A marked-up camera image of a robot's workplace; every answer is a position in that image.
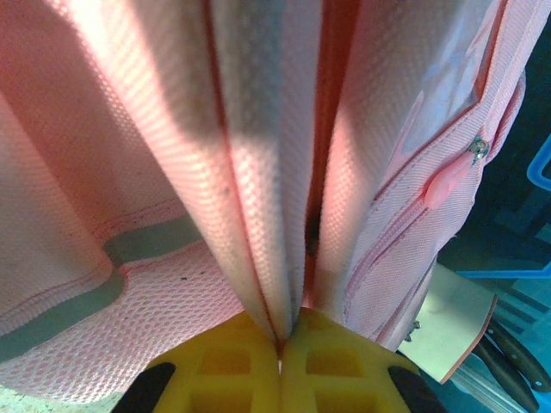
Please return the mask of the pink backpack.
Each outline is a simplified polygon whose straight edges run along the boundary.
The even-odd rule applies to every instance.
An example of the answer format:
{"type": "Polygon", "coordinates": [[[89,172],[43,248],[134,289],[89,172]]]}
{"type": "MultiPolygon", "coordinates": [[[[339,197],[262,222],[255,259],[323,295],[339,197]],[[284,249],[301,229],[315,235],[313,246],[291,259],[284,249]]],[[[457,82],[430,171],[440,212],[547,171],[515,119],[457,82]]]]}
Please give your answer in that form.
{"type": "Polygon", "coordinates": [[[0,0],[0,385],[87,404],[239,313],[395,350],[551,0],[0,0]]]}

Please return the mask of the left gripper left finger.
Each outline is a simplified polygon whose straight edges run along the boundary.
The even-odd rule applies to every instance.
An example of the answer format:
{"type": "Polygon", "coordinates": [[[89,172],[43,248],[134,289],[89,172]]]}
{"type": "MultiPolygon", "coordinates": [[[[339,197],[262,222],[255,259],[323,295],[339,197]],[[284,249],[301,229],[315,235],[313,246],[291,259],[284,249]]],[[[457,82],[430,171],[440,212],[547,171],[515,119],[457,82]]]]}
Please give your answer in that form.
{"type": "Polygon", "coordinates": [[[241,312],[150,361],[114,413],[279,413],[274,343],[241,312]]]}

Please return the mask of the black handled knife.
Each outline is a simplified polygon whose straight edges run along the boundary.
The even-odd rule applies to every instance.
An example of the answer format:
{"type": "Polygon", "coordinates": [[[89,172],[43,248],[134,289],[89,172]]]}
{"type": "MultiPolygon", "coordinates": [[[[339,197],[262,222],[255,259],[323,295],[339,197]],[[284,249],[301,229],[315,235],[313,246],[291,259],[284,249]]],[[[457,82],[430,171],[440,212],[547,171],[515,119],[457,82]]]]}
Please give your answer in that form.
{"type": "Polygon", "coordinates": [[[551,376],[534,355],[494,318],[489,322],[486,334],[495,342],[507,360],[538,392],[551,392],[551,376]]]}
{"type": "Polygon", "coordinates": [[[472,353],[484,362],[491,375],[517,404],[528,413],[537,413],[540,405],[525,379],[491,342],[481,338],[472,353]]]}

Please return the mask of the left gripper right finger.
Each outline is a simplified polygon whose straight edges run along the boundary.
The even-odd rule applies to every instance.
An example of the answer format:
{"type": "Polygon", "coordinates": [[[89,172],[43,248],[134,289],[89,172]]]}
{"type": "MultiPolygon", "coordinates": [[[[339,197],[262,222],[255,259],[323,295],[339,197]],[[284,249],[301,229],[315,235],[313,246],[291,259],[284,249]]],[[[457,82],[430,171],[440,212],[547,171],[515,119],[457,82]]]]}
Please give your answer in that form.
{"type": "Polygon", "coordinates": [[[419,368],[308,308],[282,352],[281,413],[448,413],[419,368]]]}

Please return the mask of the cream and pink knife block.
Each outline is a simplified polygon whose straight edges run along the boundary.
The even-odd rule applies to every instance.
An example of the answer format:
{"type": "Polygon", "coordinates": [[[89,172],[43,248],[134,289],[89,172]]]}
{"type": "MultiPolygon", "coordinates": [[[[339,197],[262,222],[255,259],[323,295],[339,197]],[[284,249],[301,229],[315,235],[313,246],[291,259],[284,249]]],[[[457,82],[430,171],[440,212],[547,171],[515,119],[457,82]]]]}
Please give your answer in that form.
{"type": "Polygon", "coordinates": [[[436,264],[399,352],[444,384],[484,335],[497,301],[496,293],[436,264]]]}

